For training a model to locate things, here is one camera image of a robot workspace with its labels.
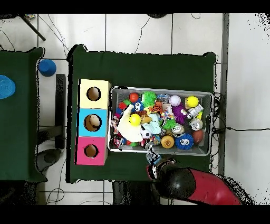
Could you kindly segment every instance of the red ball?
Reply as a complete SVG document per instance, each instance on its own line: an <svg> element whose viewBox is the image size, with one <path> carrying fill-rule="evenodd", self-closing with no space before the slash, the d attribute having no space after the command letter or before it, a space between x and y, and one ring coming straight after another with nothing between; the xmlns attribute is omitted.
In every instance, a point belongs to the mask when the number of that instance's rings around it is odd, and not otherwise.
<svg viewBox="0 0 270 224"><path fill-rule="evenodd" d="M120 109L124 110L126 107L127 107L127 106L126 106L126 104L125 104L124 102L120 102L120 103L119 103L119 108L120 108Z"/></svg>
<svg viewBox="0 0 270 224"><path fill-rule="evenodd" d="M203 140L204 138L204 131L202 129L196 130L193 132L192 136L193 136L195 144L199 144L201 140Z"/></svg>
<svg viewBox="0 0 270 224"><path fill-rule="evenodd" d="M133 92L129 95L129 100L130 102L136 102L139 99L139 94L137 94L136 92Z"/></svg>

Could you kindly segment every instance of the green table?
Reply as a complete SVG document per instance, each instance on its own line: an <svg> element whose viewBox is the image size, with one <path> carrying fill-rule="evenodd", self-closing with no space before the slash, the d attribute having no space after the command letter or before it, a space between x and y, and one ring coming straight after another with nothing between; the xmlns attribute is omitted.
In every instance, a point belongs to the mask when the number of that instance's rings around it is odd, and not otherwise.
<svg viewBox="0 0 270 224"><path fill-rule="evenodd" d="M46 181L35 166L37 145L37 61L43 48L0 51L0 74L16 92L0 99L0 180Z"/></svg>
<svg viewBox="0 0 270 224"><path fill-rule="evenodd" d="M203 56L175 54L125 54L86 52L75 45L69 52L69 87L67 103L66 180L149 181L146 156L142 153L109 152L104 166L74 164L78 79L107 80L113 86L214 91L214 53ZM209 172L210 155L174 158L182 167Z"/></svg>

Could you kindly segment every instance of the plastic bin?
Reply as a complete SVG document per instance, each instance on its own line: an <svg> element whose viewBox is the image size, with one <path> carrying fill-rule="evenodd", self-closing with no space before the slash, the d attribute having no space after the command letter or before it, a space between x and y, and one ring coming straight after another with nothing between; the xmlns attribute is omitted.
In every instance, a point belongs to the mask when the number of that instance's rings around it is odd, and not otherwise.
<svg viewBox="0 0 270 224"><path fill-rule="evenodd" d="M190 150L180 150L174 145L172 148L166 149L162 145L153 146L153 149L159 154L171 154L171 155L193 155L193 156L206 156L210 153L211 149L211 130L213 126L213 102L214 97L209 92L195 92L195 91L181 91L181 90L167 90L167 89L146 89L146 88L133 88L133 87L113 87L110 91L111 110L109 113L109 126L111 119L115 113L118 104L125 99L129 98L129 94L137 92L142 94L145 91L153 91L158 94L178 95L182 102L185 102L185 98L188 96L197 96L199 103L204 108L202 114L204 138L199 144L195 144ZM192 134L192 129L189 126L189 121L185 121L183 125L185 133ZM108 128L108 148L114 152L133 152L133 153L146 153L147 150L138 146L122 145L120 148L116 148L111 142L111 136L113 134L113 128Z"/></svg>

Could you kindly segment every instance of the googly eyes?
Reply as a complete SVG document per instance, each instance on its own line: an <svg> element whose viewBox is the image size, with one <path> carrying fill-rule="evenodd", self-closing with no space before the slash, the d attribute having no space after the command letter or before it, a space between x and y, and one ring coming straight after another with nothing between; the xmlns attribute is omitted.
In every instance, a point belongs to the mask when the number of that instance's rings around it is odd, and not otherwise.
<svg viewBox="0 0 270 224"><path fill-rule="evenodd" d="M181 145L189 145L189 140L188 139L181 139L180 144Z"/></svg>
<svg viewBox="0 0 270 224"><path fill-rule="evenodd" d="M135 108L135 111L140 111L140 109L141 109L141 104L140 104L139 102L135 103L134 108Z"/></svg>
<svg viewBox="0 0 270 224"><path fill-rule="evenodd" d="M182 113L183 115L185 115L185 116L186 116L186 114L187 114L187 112L186 112L184 109L181 110L181 113Z"/></svg>

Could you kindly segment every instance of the green spiky ball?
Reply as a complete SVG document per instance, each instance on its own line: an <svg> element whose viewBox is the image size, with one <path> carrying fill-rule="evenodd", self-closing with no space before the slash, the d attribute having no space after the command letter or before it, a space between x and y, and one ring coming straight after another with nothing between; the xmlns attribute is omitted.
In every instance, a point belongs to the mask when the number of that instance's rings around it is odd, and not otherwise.
<svg viewBox="0 0 270 224"><path fill-rule="evenodd" d="M176 121L174 119L166 119L165 124L163 125L163 128L165 130L172 129L176 125Z"/></svg>
<svg viewBox="0 0 270 224"><path fill-rule="evenodd" d="M125 99L125 100L123 101L123 103L126 104L127 106L131 104L131 102L130 102L128 99Z"/></svg>
<svg viewBox="0 0 270 224"><path fill-rule="evenodd" d="M157 99L157 96L154 92L152 91L145 91L142 94L142 104L144 107L149 107L149 106L154 106L155 105L155 100Z"/></svg>

